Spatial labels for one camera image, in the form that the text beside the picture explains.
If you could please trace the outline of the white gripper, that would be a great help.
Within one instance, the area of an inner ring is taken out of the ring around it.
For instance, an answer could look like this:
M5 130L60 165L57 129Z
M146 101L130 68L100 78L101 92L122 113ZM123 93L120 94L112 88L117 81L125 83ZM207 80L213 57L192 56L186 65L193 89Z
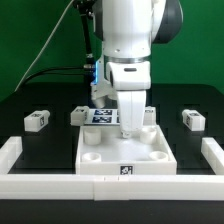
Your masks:
M96 108L103 108L107 98L117 99L122 137L129 139L129 132L143 126L146 91L151 87L150 63L108 62L106 76L111 83L100 80L91 84L92 102Z

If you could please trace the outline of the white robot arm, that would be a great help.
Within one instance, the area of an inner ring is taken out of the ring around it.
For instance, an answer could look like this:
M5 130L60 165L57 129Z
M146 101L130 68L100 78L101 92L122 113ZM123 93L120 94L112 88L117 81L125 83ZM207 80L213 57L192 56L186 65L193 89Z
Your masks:
M143 127L146 91L151 87L151 45L168 43L181 29L180 0L97 0L93 5L94 32L102 40L91 83L92 101L118 105L125 138Z

